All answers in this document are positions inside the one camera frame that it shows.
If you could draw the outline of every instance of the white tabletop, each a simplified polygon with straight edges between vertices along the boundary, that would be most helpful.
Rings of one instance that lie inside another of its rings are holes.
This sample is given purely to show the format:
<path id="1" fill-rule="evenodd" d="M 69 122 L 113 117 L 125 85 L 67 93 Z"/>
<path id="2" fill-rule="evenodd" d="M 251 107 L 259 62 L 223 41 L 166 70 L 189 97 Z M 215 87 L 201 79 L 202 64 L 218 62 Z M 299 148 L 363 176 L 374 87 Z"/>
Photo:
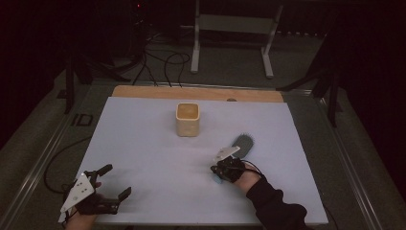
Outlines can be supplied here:
<path id="1" fill-rule="evenodd" d="M 197 137 L 176 135 L 178 103 L 200 106 Z M 317 187 L 286 103 L 237 103 L 197 100 L 109 98 L 78 175 L 112 164 L 98 181 L 98 193 L 131 196 L 118 215 L 97 222 L 153 225 L 257 225 L 255 210 L 228 182 L 217 184 L 210 166 L 217 152 L 240 133 L 255 145 L 246 159 L 284 192 L 284 201 L 300 203 L 308 224 L 327 223 Z"/>

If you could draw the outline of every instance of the dark background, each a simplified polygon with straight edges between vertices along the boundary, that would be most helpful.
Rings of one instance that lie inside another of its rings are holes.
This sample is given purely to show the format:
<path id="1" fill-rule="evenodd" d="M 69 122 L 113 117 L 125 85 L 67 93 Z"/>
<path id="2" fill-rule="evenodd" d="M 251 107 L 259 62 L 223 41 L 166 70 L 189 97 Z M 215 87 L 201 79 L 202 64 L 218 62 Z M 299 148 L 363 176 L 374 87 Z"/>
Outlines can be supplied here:
<path id="1" fill-rule="evenodd" d="M 138 3 L 142 7 L 134 8 Z M 202 1 L 201 11 L 267 16 L 274 9 L 269 1 L 255 3 Z M 341 87 L 403 197 L 405 6 L 396 1 L 292 2 L 279 26 L 283 35 L 323 37 L 328 32 L 309 73 L 327 67 L 340 74 Z M 111 63 L 113 57 L 142 50 L 141 20 L 175 38 L 180 37 L 180 25 L 193 25 L 194 20 L 194 1 L 2 1 L 0 9 L 0 148 L 53 88 L 67 48 Z M 130 42 L 134 46 L 128 50 Z"/>

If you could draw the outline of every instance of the gray floor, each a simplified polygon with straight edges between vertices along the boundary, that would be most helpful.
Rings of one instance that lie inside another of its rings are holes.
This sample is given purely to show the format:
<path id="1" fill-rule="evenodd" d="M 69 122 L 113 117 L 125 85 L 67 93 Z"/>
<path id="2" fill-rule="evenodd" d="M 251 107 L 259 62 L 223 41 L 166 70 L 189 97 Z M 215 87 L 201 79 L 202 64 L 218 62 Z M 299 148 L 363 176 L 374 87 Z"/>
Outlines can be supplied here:
<path id="1" fill-rule="evenodd" d="M 272 90 L 303 77 L 321 42 L 322 40 L 313 37 L 277 35 L 271 49 L 271 62 L 276 77 L 268 80 L 264 77 L 258 43 L 242 45 L 226 43 L 222 44 L 223 47 L 219 47 L 217 43 L 204 41 L 199 73 L 191 74 L 188 62 L 181 76 L 181 83 L 184 86 L 204 84 Z M 170 53 L 152 50 L 169 49 L 192 54 L 192 45 L 188 40 L 178 44 L 152 42 L 148 49 L 151 54 L 163 59 Z M 179 57 L 171 59 L 171 61 L 180 60 Z M 164 82 L 164 62 L 148 57 L 147 65 L 152 76 L 160 82 L 159 85 L 168 85 Z M 124 73 L 124 77 L 134 79 L 140 69 L 141 66 L 137 66 Z M 180 70 L 180 65 L 168 66 L 168 75 L 173 84 L 177 83 Z M 36 177 L 26 178 L 26 175 L 34 171 L 33 166 L 37 159 L 44 164 L 49 161 L 49 157 L 41 157 L 43 153 L 57 152 L 83 138 L 90 137 L 102 113 L 106 98 L 118 84 L 123 83 L 98 78 L 90 86 L 77 85 L 76 107 L 70 115 L 63 115 L 64 101 L 56 98 L 58 91 L 63 88 L 61 75 L 56 79 L 56 88 L 38 105 L 1 150 L 0 214 L 3 218 L 15 217 L 15 221 L 11 221 L 10 229 L 61 228 L 56 222 L 62 202 L 61 196 L 49 192 L 42 178 L 38 180 Z M 148 71 L 144 71 L 136 84 L 150 84 Z M 310 89 L 312 84 L 313 82 L 308 83 L 301 86 L 302 90 L 284 94 L 283 98 L 291 109 L 320 197 L 336 220 L 339 229 L 406 229 L 406 205 L 385 171 L 368 134 L 352 110 L 345 91 L 340 90 L 339 95 L 342 111 L 337 113 L 338 127 L 331 128 L 326 121 L 323 103 L 306 94 L 305 90 Z M 92 114 L 95 121 L 92 126 L 59 126 L 61 123 L 70 125 L 75 113 Z M 74 179 L 87 145 L 88 141 L 83 141 L 72 146 L 53 163 L 48 178 L 55 189 L 59 190 L 61 184 Z M 21 191 L 23 182 L 34 185 L 33 192 L 24 194 L 27 202 L 15 200 L 12 203 L 15 197 L 21 196 L 18 192 Z M 371 210 L 365 208 L 365 201 L 368 201 L 367 206 L 371 205 Z M 17 211 L 11 215 L 10 210 Z M 376 220 L 374 217 L 377 217 L 378 222 L 371 223 L 372 220 Z M 333 218 L 328 215 L 328 219 L 329 224 L 314 228 L 336 229 Z M 175 228 L 139 226 L 137 229 Z M 123 227 L 98 225 L 95 229 L 123 229 Z M 261 228 L 182 226 L 180 229 Z"/>

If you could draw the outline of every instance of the sleeve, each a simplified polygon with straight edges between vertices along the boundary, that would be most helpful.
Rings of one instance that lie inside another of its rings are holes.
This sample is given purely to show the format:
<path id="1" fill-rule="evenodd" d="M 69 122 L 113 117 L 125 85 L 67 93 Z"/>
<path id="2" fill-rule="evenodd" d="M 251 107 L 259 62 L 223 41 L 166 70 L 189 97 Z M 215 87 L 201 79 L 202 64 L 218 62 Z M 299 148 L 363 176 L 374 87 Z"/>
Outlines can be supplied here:
<path id="1" fill-rule="evenodd" d="M 275 190 L 265 178 L 260 179 L 247 193 L 256 215 L 268 230 L 310 230 L 305 225 L 307 210 L 299 204 L 282 201 L 283 192 Z"/>

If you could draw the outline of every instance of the cable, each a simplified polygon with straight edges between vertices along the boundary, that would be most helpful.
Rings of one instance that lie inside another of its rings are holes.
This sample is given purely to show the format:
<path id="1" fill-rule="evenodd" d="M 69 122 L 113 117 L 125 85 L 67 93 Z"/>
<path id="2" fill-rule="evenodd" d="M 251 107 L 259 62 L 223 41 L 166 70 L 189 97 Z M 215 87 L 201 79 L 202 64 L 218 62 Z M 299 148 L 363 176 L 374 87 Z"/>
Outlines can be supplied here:
<path id="1" fill-rule="evenodd" d="M 174 52 L 174 51 L 171 51 L 171 50 L 150 50 L 150 49 L 146 49 L 146 50 L 148 50 L 148 51 L 160 51 L 160 52 L 171 52 L 172 53 L 171 55 L 169 55 L 167 57 L 167 59 L 162 59 L 162 58 L 157 57 L 157 56 L 155 56 L 155 55 L 153 55 L 153 54 L 146 51 L 147 55 L 164 62 L 164 76 L 167 79 L 168 84 L 169 84 L 170 87 L 172 87 L 172 85 L 170 83 L 168 72 L 167 72 L 168 64 L 182 65 L 182 68 L 181 68 L 181 70 L 179 72 L 179 75 L 178 75 L 178 78 L 177 78 L 179 86 L 182 87 L 182 83 L 180 82 L 180 78 L 182 76 L 183 70 L 185 69 L 185 64 L 189 62 L 191 57 L 188 54 L 178 53 L 178 52 Z M 180 58 L 182 58 L 182 61 L 180 61 L 180 62 L 171 62 L 171 61 L 169 61 L 171 58 L 173 58 L 175 56 L 179 56 Z"/>
<path id="2" fill-rule="evenodd" d="M 133 68 L 135 68 L 138 64 L 140 63 L 140 60 L 138 60 L 136 57 L 134 57 L 128 64 L 124 64 L 122 66 L 114 66 L 114 67 L 108 67 L 110 70 L 116 72 L 116 73 L 124 73 L 127 72 Z"/>
<path id="3" fill-rule="evenodd" d="M 74 142 L 73 144 L 71 144 L 71 145 L 69 145 L 69 146 L 67 146 L 67 147 L 65 147 L 65 148 L 63 148 L 63 149 L 61 149 L 61 150 L 58 151 L 57 153 L 55 153 L 55 155 L 51 158 L 51 160 L 50 160 L 50 162 L 48 163 L 47 168 L 45 169 L 45 172 L 44 172 L 44 174 L 43 174 L 43 179 L 44 179 L 45 187 L 46 187 L 49 191 L 51 191 L 51 192 L 53 192 L 53 193 L 55 193 L 55 194 L 64 194 L 64 193 L 65 193 L 64 191 L 58 191 L 58 190 L 55 190 L 55 189 L 51 188 L 51 186 L 48 184 L 48 181 L 47 181 L 47 173 L 48 173 L 48 170 L 49 170 L 50 166 L 52 165 L 52 163 L 56 160 L 56 158 L 57 158 L 61 153 L 63 153 L 63 152 L 66 151 L 67 149 L 69 149 L 69 148 L 71 148 L 71 147 L 73 147 L 73 146 L 75 146 L 75 145 L 77 145 L 77 144 L 79 144 L 79 143 L 82 143 L 82 142 L 84 142 L 84 141 L 87 141 L 87 140 L 89 140 L 89 139 L 91 139 L 91 138 L 92 138 L 92 137 L 90 136 L 90 137 L 86 137 L 86 138 L 84 138 L 84 139 L 81 139 L 81 140 L 79 140 L 79 141 L 77 141 L 77 142 Z"/>
<path id="4" fill-rule="evenodd" d="M 241 162 L 248 163 L 249 165 L 251 165 L 252 167 L 254 167 L 260 174 L 262 174 L 262 172 L 260 171 L 260 169 L 259 169 L 256 165 L 254 165 L 252 162 L 247 161 L 247 160 L 241 160 Z"/>
<path id="5" fill-rule="evenodd" d="M 65 218 L 65 220 L 61 223 L 61 224 L 62 224 L 62 228 L 66 228 L 66 224 L 68 223 L 69 219 L 70 219 L 72 216 L 74 216 L 77 212 L 78 212 L 78 210 L 76 210 L 75 213 L 73 213 L 72 215 L 69 215 L 69 212 L 65 212 L 66 218 Z"/>
<path id="6" fill-rule="evenodd" d="M 146 55 L 145 52 L 143 52 L 143 60 L 142 60 L 142 63 L 143 63 L 143 67 L 141 68 L 140 72 L 138 72 L 137 76 L 135 77 L 134 81 L 132 82 L 132 85 L 134 85 L 135 82 L 138 80 L 138 78 L 140 78 L 141 74 L 144 72 L 144 69 L 147 69 L 148 72 L 149 72 L 149 79 L 150 79 L 151 81 L 153 81 L 153 84 L 154 84 L 155 86 L 159 86 L 158 83 L 157 83 L 157 81 L 156 81 L 156 79 L 153 77 L 150 68 L 147 66 L 147 55 Z"/>
<path id="7" fill-rule="evenodd" d="M 170 38 L 170 37 L 165 37 L 166 40 L 157 40 L 157 39 L 155 39 L 156 37 L 159 37 L 159 36 L 163 36 L 163 34 L 159 33 L 159 34 L 154 35 L 154 36 L 150 39 L 150 42 L 152 42 L 152 43 L 159 43 L 159 44 L 165 44 L 165 43 L 169 43 L 169 42 L 171 42 L 171 41 L 174 40 L 174 38 Z"/>

